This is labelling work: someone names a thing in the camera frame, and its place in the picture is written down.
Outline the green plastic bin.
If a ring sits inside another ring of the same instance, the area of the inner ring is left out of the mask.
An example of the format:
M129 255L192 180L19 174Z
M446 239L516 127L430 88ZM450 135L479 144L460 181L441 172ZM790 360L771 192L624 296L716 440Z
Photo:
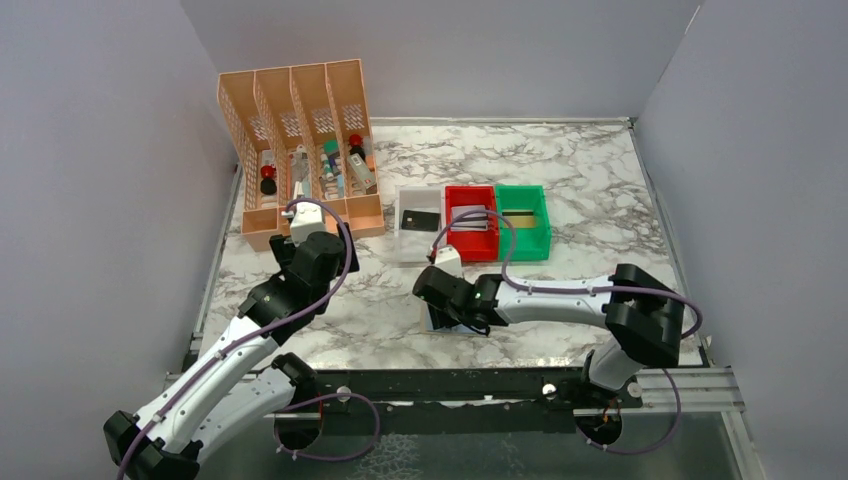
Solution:
M500 259L506 258L512 246L512 233L516 234L511 262L540 262L547 260L551 248L551 224L544 189L541 185L496 185L497 211L532 210L536 216L534 229L511 230L500 222Z

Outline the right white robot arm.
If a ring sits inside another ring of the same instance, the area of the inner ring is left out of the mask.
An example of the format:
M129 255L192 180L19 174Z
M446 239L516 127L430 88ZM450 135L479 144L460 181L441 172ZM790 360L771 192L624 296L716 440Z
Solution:
M485 274L469 282L431 265L412 293L449 326L487 335L494 326L524 322L588 325L611 338L591 352L587 383L616 392L641 369L679 364L684 303L641 268L617 265L608 277L582 281L532 281Z

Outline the grey staples box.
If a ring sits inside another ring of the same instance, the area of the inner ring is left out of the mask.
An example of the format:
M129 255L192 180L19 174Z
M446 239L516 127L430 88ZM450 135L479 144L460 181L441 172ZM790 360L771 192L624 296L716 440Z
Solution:
M365 160L357 153L347 157L348 169L352 172L365 194L375 194L378 191L375 174L368 168Z

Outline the black mounting rail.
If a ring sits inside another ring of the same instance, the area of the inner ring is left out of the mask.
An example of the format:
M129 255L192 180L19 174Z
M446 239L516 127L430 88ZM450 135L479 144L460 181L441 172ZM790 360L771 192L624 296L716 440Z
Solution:
M274 429L306 438L575 431L575 413L639 408L626 388L609 393L580 367L320 370L317 406L272 413Z

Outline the gold striped card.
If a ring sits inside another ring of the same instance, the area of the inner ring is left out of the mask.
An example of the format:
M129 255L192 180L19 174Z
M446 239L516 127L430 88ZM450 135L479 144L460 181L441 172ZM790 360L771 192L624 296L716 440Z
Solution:
M532 210L505 210L503 216L516 229L534 229L537 226L536 216Z

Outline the black chip card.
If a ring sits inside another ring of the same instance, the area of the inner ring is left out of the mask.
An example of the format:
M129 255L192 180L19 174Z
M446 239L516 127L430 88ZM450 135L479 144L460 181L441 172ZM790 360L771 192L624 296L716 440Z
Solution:
M400 220L400 229L418 232L438 232L441 215L438 212L404 210Z

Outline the red plastic bin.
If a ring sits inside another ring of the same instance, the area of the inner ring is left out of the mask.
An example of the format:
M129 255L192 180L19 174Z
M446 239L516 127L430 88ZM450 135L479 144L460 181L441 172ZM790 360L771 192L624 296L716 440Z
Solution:
M446 222L451 222L451 208L462 205L484 205L486 210L496 210L493 186L446 186ZM453 246L464 262L493 262L499 255L500 232L497 220L489 217L487 231L454 232L446 234L446 242Z

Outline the white credit card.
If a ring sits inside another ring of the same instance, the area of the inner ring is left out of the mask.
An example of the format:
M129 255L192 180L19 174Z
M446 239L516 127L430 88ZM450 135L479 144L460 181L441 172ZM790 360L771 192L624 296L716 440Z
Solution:
M487 231L489 216L484 205L462 205L451 208L451 231Z

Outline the red black stamp left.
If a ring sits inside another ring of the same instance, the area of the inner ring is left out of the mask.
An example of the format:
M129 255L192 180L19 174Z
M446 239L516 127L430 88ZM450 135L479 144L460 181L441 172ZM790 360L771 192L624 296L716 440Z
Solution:
M277 193L276 168L273 165L263 165L260 169L260 192L263 196Z

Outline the red black stamp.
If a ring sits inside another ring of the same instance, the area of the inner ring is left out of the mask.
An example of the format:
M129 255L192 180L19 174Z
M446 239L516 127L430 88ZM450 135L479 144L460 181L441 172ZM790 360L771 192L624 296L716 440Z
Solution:
M263 165L260 169L260 192L263 196L277 193L276 168L273 165Z
M363 147L364 141L362 136L358 134L352 134L349 137L348 143L350 146L349 152L351 155L358 155L361 159L366 158L366 153Z

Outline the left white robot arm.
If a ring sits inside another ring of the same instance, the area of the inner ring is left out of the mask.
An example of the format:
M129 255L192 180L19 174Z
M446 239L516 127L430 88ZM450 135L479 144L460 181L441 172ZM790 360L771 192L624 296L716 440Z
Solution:
M305 394L313 371L284 358L250 382L244 376L323 314L347 274L358 269L345 223L282 244L281 270L254 287L213 346L170 387L136 412L105 423L121 479L193 479L213 452L249 423Z

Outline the red black stamp right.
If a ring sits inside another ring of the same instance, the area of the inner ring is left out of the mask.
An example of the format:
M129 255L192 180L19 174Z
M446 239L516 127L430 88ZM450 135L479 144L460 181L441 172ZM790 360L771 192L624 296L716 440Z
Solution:
M348 143L350 146L349 152L351 155L358 155L361 159L366 158L366 153L363 147L364 141L362 136L358 134L352 134L349 137Z

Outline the green white glue stick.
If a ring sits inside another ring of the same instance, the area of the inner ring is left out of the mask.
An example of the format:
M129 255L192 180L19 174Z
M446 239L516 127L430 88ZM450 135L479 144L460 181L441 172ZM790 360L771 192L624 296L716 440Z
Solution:
M328 156L326 154L322 153L320 155L320 160L321 160L322 169L323 169L323 174L322 174L323 178L327 182L332 181L334 179L335 175L334 175L332 167L329 163Z

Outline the peach plastic desk organizer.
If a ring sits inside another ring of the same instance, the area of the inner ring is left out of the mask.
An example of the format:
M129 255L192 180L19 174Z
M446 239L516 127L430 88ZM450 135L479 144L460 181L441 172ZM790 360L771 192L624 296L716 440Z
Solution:
M347 163L349 137L358 134L377 181L361 60L222 73L217 100L243 171L241 234L253 250L266 251L271 236L288 233L284 206L299 197L327 202L356 238L385 233L379 187L365 194ZM328 156L335 177L327 182L320 155L329 140L338 142L339 153ZM260 192L263 165L276 168L275 195ZM339 174L344 198L337 194Z

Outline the white plastic bin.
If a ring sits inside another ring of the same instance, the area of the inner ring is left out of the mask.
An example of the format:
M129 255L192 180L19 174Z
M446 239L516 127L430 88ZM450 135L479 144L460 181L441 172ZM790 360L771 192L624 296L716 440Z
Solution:
M395 199L394 259L399 263L420 263L430 254L433 242L444 227L443 186L398 186ZM438 232L418 232L400 229L404 210L438 212L441 225Z

